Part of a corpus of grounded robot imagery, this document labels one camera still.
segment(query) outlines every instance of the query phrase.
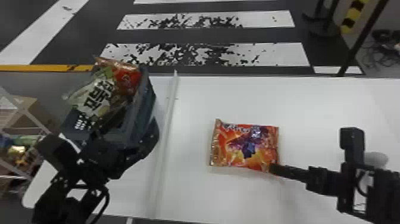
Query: yellow floor tape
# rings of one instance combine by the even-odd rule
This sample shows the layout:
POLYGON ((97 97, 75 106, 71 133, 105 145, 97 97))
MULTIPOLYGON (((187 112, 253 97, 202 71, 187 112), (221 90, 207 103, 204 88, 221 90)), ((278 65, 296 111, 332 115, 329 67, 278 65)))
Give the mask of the yellow floor tape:
POLYGON ((0 71, 53 71, 53 72, 70 72, 70 71, 91 71, 91 64, 10 64, 0 65, 0 71))

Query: orange snack bag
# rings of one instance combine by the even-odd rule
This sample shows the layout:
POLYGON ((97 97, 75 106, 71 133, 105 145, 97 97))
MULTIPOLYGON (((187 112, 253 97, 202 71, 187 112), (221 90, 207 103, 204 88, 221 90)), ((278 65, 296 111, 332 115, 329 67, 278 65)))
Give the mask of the orange snack bag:
POLYGON ((138 66, 102 57, 96 57, 95 59, 100 67, 110 66, 112 68, 113 79, 120 94, 135 94, 142 76, 138 66))
POLYGON ((247 167, 263 172, 278 163, 278 127, 236 125, 215 120, 210 165, 247 167))

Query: white tabletop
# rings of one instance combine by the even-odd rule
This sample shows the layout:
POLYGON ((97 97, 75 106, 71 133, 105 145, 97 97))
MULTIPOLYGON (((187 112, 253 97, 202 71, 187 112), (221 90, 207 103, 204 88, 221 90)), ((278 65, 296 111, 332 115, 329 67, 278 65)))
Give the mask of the white tabletop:
MULTIPOLYGON (((164 115, 167 109, 169 91, 172 77, 151 77, 154 92, 157 95, 154 116, 158 122, 160 132, 164 128, 164 115)), ((147 214, 147 203, 150 189, 154 178, 154 167, 158 145, 146 159, 139 161, 130 169, 126 170, 117 181, 110 181, 107 184, 110 190, 110 204, 104 214, 115 216, 141 216, 147 214)), ((40 167, 37 175, 26 191, 22 203, 23 206, 33 208, 39 197, 50 186, 50 180, 57 171, 45 161, 40 167)), ((75 197, 83 196, 83 191, 74 191, 75 197)))
MULTIPOLYGON (((158 78, 152 82, 157 92, 158 78)), ((339 129, 356 126, 365 131, 366 150, 385 153, 387 168, 400 171, 399 94, 400 80, 392 79, 180 77, 153 217, 229 224, 365 223, 340 214, 334 198, 307 192, 302 183, 249 169, 210 167, 214 122, 278 126, 282 164, 331 170, 343 162, 339 129)), ((111 181, 105 213, 148 217, 153 173, 151 154, 111 181)), ((24 206, 33 207, 54 174, 47 163, 40 168, 24 206)))

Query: black and yellow pole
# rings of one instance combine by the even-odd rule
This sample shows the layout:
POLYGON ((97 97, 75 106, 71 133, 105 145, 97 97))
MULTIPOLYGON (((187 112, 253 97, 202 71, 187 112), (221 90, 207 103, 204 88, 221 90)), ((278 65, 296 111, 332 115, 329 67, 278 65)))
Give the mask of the black and yellow pole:
POLYGON ((350 9, 340 27, 342 33, 350 33, 352 31, 355 23, 361 16, 361 12, 369 1, 370 0, 354 0, 351 2, 350 9))
POLYGON ((343 77, 350 66, 350 63, 354 60, 355 55, 357 54, 358 50, 362 47, 365 39, 370 34, 375 22, 378 20, 380 14, 384 10, 385 6, 388 4, 389 0, 380 0, 375 7, 375 10, 372 12, 372 15, 368 19, 367 24, 361 31, 360 35, 358 36, 357 40, 353 47, 349 50, 348 55, 343 62, 342 67, 340 68, 339 72, 336 74, 336 77, 343 77))

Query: snack bag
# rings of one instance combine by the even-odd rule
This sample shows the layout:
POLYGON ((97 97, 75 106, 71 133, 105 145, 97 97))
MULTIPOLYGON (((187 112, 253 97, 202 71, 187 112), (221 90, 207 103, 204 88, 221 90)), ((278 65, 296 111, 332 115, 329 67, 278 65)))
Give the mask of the snack bag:
POLYGON ((96 120, 110 109, 114 83, 112 79, 107 79, 113 76, 111 68, 104 68, 93 76, 91 82, 63 98, 77 110, 96 120))
POLYGON ((120 94, 135 94, 142 75, 138 66, 102 57, 96 57, 95 60, 100 67, 112 68, 114 82, 120 94))
POLYGON ((215 120, 210 165, 267 172, 270 163, 278 163, 278 127, 215 120))

